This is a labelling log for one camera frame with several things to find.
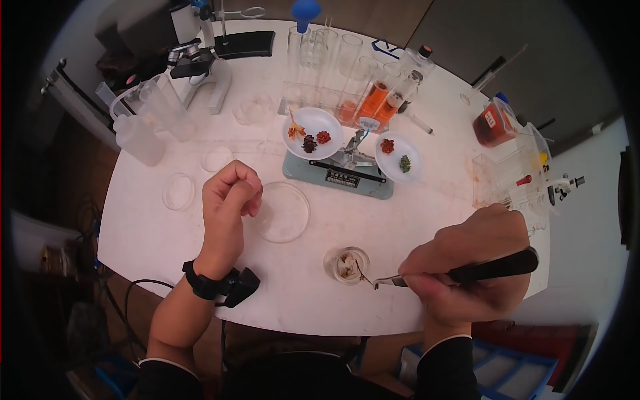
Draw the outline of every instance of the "person's left hand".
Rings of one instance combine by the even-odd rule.
[[[262,202],[258,174],[238,160],[222,168],[202,186],[204,240],[193,271],[221,280],[244,250],[241,216],[255,217]]]

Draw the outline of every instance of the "microscope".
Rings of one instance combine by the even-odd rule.
[[[216,86],[208,108],[211,114],[218,114],[231,84],[231,68],[226,60],[218,57],[214,48],[213,27],[209,20],[211,6],[207,4],[198,8],[191,6],[189,1],[183,1],[169,11],[179,45],[170,49],[167,67],[173,79],[189,77],[189,83],[184,85],[178,96],[187,108],[200,86],[214,82]],[[196,37],[200,30],[204,36],[203,48],[200,48],[202,41]]]

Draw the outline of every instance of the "glass petri dish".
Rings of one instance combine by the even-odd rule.
[[[365,280],[369,270],[369,256],[361,248],[349,246],[332,249],[324,256],[324,268],[336,281],[357,285]]]
[[[182,172],[174,173],[165,182],[162,203],[171,211],[183,211],[193,201],[196,187],[191,178]]]
[[[200,165],[207,172],[218,172],[234,159],[229,148],[220,146],[202,155]]]
[[[286,182],[262,188],[262,204],[255,217],[260,236],[271,243],[297,239],[309,224],[309,201],[300,189]]]
[[[240,125],[259,124],[274,115],[274,108],[271,97],[256,95],[240,102],[240,105],[233,110],[233,114]]]

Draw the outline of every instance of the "blue rubber bulb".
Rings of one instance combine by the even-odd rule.
[[[309,22],[321,11],[322,7],[316,0],[296,0],[291,6],[291,15],[298,22],[298,33],[306,32]]]

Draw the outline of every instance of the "person's right hand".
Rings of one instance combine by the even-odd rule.
[[[258,174],[238,160],[231,161],[202,186],[204,239],[193,271],[221,280],[244,250],[241,217],[255,217],[262,203]]]
[[[420,297],[426,316],[447,326],[493,321],[522,301],[531,274],[454,285],[446,272],[515,253],[529,245],[524,217],[501,204],[477,210],[460,225],[440,229],[416,247],[398,273]]]

